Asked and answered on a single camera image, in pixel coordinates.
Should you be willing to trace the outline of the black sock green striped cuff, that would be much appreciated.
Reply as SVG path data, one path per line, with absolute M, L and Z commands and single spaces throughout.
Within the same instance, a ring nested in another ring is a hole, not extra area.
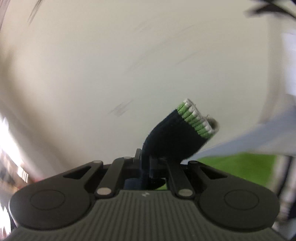
M 125 190 L 156 190 L 165 179 L 152 173 L 151 161 L 161 159 L 180 164 L 203 147 L 218 132 L 214 118 L 203 116 L 196 105 L 185 99 L 150 132 L 144 141 L 140 177 L 125 180 Z

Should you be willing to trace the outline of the green knitted garment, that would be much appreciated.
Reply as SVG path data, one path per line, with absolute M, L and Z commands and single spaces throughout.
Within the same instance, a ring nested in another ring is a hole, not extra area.
M 275 155 L 238 153 L 189 159 L 274 190 Z

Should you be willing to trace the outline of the black tape cross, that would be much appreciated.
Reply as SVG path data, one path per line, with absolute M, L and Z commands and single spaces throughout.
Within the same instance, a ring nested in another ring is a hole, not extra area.
M 277 1 L 259 1 L 262 5 L 255 6 L 254 8 L 248 9 L 246 13 L 249 16 L 258 16 L 262 14 L 275 14 L 279 16 L 289 16 L 295 19 L 295 14 L 290 10 L 283 8 L 276 4 Z

